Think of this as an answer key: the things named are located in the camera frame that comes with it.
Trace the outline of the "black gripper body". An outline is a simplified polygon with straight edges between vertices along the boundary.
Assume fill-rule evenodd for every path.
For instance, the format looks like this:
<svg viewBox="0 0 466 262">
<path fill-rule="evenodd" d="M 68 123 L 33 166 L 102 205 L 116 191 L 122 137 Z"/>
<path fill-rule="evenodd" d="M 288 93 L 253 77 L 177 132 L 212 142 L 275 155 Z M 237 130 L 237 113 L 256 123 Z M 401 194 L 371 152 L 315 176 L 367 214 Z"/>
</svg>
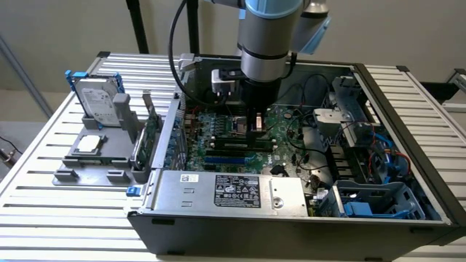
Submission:
<svg viewBox="0 0 466 262">
<path fill-rule="evenodd" d="M 248 109 L 263 110 L 277 99 L 280 79 L 259 82 L 252 79 L 241 81 L 241 101 Z"/>
</svg>

